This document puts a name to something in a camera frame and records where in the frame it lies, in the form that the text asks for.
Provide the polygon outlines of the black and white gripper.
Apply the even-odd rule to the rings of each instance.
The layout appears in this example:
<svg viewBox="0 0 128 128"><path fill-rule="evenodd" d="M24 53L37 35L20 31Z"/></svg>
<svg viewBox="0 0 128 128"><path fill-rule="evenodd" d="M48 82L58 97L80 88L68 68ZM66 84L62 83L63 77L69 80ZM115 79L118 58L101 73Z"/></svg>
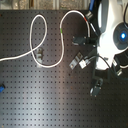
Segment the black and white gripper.
<svg viewBox="0 0 128 128"><path fill-rule="evenodd" d="M86 44L94 45L96 43L96 38L91 37L73 37L72 43L74 45L84 46ZM111 75L118 76L120 74L121 68L119 66L119 61L115 58L112 64L107 62L107 59L102 57L97 49L93 49L89 53L89 61L94 61L94 69L92 75L93 88L90 90L90 95L96 97L101 90L101 86L104 82L109 82Z"/></svg>

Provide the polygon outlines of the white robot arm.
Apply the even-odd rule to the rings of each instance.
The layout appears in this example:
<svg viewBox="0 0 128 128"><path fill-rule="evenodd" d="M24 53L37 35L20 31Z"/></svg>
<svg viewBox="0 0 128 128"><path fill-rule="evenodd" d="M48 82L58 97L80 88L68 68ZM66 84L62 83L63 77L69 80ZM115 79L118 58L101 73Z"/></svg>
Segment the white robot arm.
<svg viewBox="0 0 128 128"><path fill-rule="evenodd" d="M96 96L103 84L103 78L96 76L96 72L112 72L117 78L120 77L123 66L115 56L128 49L127 9L128 0L102 0L98 7L96 25L91 22L93 16L91 11L85 16L97 37L73 38L74 45L93 44L96 46L87 56L80 56L75 60L75 64L79 64L82 69L95 61L93 71L95 84L90 90L91 96Z"/></svg>

